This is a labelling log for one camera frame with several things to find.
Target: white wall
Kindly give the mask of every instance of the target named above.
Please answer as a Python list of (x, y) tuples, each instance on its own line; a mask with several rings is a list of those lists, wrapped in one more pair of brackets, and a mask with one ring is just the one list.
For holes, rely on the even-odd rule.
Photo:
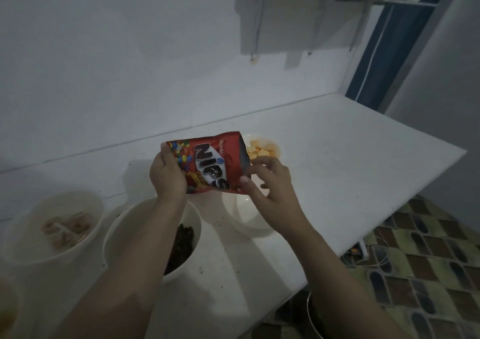
[(0, 172), (339, 90), (362, 5), (0, 0)]
[(404, 124), (468, 150), (422, 195), (478, 231), (479, 8), (480, 0), (453, 0), (386, 111)]

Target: left hand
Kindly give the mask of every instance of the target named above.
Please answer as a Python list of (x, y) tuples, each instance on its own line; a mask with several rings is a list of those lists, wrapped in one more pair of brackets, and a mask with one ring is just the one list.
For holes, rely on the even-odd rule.
[(182, 202), (187, 198), (187, 180), (166, 143), (150, 167), (150, 180), (160, 201)]

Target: white cable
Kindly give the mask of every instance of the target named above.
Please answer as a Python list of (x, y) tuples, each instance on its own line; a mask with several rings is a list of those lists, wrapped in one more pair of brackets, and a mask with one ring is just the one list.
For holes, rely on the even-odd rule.
[(367, 72), (365, 72), (365, 77), (363, 78), (363, 81), (362, 81), (361, 86), (360, 86), (360, 90), (357, 93), (357, 97), (355, 98), (355, 101), (358, 100), (358, 98), (360, 96), (360, 93), (363, 90), (363, 85), (365, 85), (365, 81), (367, 81), (368, 73), (370, 71), (370, 66), (372, 65), (372, 61), (374, 60), (375, 53), (377, 52), (378, 45), (380, 44), (380, 41), (382, 40), (382, 37), (384, 36), (384, 32), (385, 32), (385, 29), (387, 28), (388, 21), (390, 20), (390, 16), (392, 15), (393, 7), (394, 6), (391, 5), (390, 11), (388, 12), (387, 20), (385, 21), (385, 24), (383, 25), (383, 28), (382, 28), (381, 33), (380, 33), (380, 37), (378, 37), (377, 44), (375, 45), (375, 48), (373, 49), (373, 52), (371, 54), (370, 61), (368, 63), (368, 67), (367, 67)]
[(363, 265), (363, 264), (359, 264), (360, 262), (363, 262), (363, 261), (366, 261), (365, 259), (360, 259), (359, 261), (355, 262), (355, 263), (349, 263), (345, 260), (345, 253), (343, 253), (343, 255), (340, 257), (340, 259), (343, 261), (343, 263), (345, 263), (346, 265), (348, 265), (349, 267), (352, 267), (352, 268), (356, 268), (356, 267), (365, 267), (365, 268), (369, 268), (369, 267), (376, 267), (376, 266), (379, 266), (381, 268), (381, 266), (385, 263), (388, 262), (388, 259), (390, 258), (390, 251), (388, 250), (388, 243), (387, 241), (384, 239), (380, 229), (378, 229), (378, 234), (380, 235), (380, 237), (377, 237), (375, 236), (376, 239), (380, 239), (382, 242), (385, 243), (386, 245), (386, 248), (387, 248), (387, 255), (380, 261), (378, 262), (378, 264), (366, 264), (366, 265)]

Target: snack bag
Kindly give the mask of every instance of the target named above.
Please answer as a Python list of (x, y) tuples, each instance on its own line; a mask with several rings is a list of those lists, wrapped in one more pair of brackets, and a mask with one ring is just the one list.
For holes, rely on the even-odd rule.
[(239, 178), (250, 165), (250, 160), (240, 132), (170, 141), (167, 144), (185, 173), (187, 193), (218, 189), (245, 194)]

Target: white countertop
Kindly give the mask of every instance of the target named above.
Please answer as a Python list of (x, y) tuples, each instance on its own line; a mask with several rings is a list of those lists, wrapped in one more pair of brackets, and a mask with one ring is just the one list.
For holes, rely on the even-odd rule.
[[(337, 254), (465, 153), (331, 94), (1, 174), (0, 219), (52, 194), (87, 189), (117, 209), (106, 228), (126, 204), (153, 195), (148, 169), (162, 141), (229, 130), (258, 132), (280, 145), (305, 214)], [(196, 262), (162, 288), (147, 337), (238, 337), (301, 289), (305, 276), (278, 234), (249, 238), (237, 232), (220, 193), (189, 200), (203, 217)], [(0, 265), (18, 277), (32, 308), (22, 317), (25, 331), (34, 325), (37, 336), (45, 336), (98, 278), (105, 231), (70, 265)]]

